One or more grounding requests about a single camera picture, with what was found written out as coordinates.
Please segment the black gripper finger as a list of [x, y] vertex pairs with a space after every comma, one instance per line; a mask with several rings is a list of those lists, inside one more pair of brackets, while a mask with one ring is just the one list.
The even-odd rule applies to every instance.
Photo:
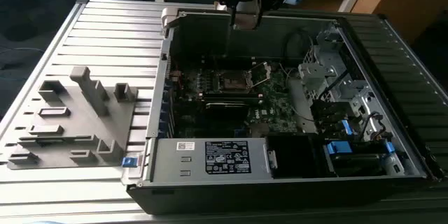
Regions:
[[243, 5], [242, 5], [242, 0], [230, 0], [229, 3], [229, 12], [231, 14], [231, 27], [237, 28], [238, 27], [238, 15], [242, 13], [243, 11]]
[[258, 27], [261, 26], [261, 22], [262, 22], [262, 18], [263, 18], [263, 13], [265, 13], [265, 3], [266, 3], [266, 0], [259, 0]]

